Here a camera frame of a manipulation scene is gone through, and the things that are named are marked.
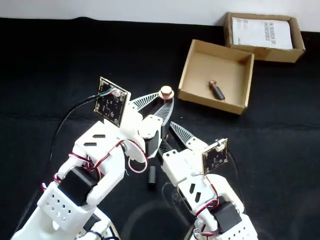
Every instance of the paper label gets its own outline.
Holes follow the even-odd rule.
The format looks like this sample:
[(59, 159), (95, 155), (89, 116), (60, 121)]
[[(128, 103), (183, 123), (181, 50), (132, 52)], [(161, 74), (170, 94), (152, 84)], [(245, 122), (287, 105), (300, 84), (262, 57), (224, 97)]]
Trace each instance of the paper label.
[(233, 44), (293, 49), (287, 21), (232, 17)]

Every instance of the screw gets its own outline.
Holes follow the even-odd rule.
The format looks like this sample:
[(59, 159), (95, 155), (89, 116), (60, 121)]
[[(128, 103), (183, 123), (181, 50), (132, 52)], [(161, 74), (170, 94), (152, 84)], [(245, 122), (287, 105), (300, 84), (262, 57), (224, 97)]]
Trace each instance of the screw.
[(213, 80), (209, 81), (209, 88), (217, 99), (224, 101), (225, 96), (216, 84), (217, 84), (216, 81), (213, 81)]

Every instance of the circuit board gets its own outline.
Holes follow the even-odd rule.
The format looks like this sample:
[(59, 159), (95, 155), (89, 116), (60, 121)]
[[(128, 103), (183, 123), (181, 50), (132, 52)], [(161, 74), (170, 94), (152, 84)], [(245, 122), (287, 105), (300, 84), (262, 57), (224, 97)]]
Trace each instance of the circuit board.
[(202, 153), (203, 172), (204, 174), (210, 173), (213, 169), (226, 163), (227, 160), (227, 139), (222, 142), (225, 144), (224, 149), (217, 150), (217, 145)]
[(125, 106), (130, 98), (130, 96), (128, 97), (129, 92), (111, 81), (100, 77), (98, 94), (107, 92), (112, 88), (116, 88), (116, 90), (100, 97), (95, 102), (94, 111), (117, 127), (120, 127)]

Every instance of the black cable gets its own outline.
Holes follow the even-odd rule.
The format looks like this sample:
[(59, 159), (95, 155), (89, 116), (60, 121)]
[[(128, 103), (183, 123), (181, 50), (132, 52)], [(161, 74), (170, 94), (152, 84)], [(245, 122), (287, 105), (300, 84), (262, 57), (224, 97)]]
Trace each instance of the black cable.
[(117, 236), (108, 236), (108, 237), (105, 237), (103, 240), (110, 240), (110, 239), (119, 240)]
[(104, 240), (104, 237), (100, 233), (98, 233), (97, 231), (90, 230), (90, 231), (87, 231), (87, 233), (93, 233), (93, 234), (97, 235), (101, 240)]
[(240, 181), (238, 165), (237, 165), (237, 162), (236, 162), (234, 156), (232, 155), (232, 153), (231, 153), (229, 150), (227, 150), (227, 154), (228, 154), (228, 156), (229, 156), (229, 159), (231, 159), (232, 165), (233, 165), (233, 167), (234, 167), (235, 177), (236, 177), (236, 180), (237, 180), (238, 185), (239, 185), (239, 191), (240, 191), (241, 201), (242, 201), (242, 203), (243, 203), (244, 212), (246, 212), (245, 197), (244, 197), (244, 193), (243, 193), (243, 190), (242, 190), (242, 184), (241, 184), (241, 181)]
[[(87, 97), (86, 99), (84, 99), (83, 101), (81, 101), (80, 103), (74, 105), (68, 112), (67, 114), (62, 118), (61, 122), (59, 123), (57, 129), (55, 130), (55, 133), (53, 135), (53, 138), (52, 138), (52, 142), (51, 142), (51, 149), (50, 149), (50, 153), (49, 153), (49, 158), (47, 160), (47, 163), (45, 165), (45, 168), (44, 168), (44, 171), (42, 172), (42, 176), (39, 178), (39, 182), (41, 182), (41, 180), (46, 176), (46, 173), (47, 171), (50, 169), (50, 165), (51, 165), (51, 159), (52, 159), (52, 155), (53, 155), (53, 152), (54, 152), (54, 148), (55, 148), (55, 145), (56, 145), (56, 141), (57, 141), (57, 138), (58, 138), (58, 133), (60, 132), (63, 124), (65, 123), (65, 121), (67, 120), (67, 118), (70, 116), (70, 114), (75, 111), (77, 108), (87, 104), (87, 103), (90, 103), (94, 100), (97, 100), (101, 97), (100, 94), (97, 94), (97, 95), (92, 95), (92, 96), (89, 96)], [(23, 211), (23, 214), (18, 222), (18, 225), (17, 227), (15, 228), (12, 236), (15, 234), (15, 232), (20, 229), (22, 223), (25, 221), (25, 218), (27, 216), (27, 214), (29, 213), (30, 211), (30, 208), (32, 207), (33, 203), (35, 202), (37, 196), (39, 195), (40, 193), (40, 188), (37, 187), (36, 191), (34, 192), (34, 194), (32, 195), (32, 198), (30, 199), (30, 201), (28, 202), (26, 208), (24, 209)]]

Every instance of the white wall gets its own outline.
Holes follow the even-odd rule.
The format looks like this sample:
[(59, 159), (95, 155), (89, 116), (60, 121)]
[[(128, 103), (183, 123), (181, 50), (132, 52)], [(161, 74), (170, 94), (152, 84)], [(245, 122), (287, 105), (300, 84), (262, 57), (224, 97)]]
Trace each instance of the white wall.
[(0, 0), (6, 18), (222, 25), (226, 12), (289, 15), (320, 32), (320, 0)]

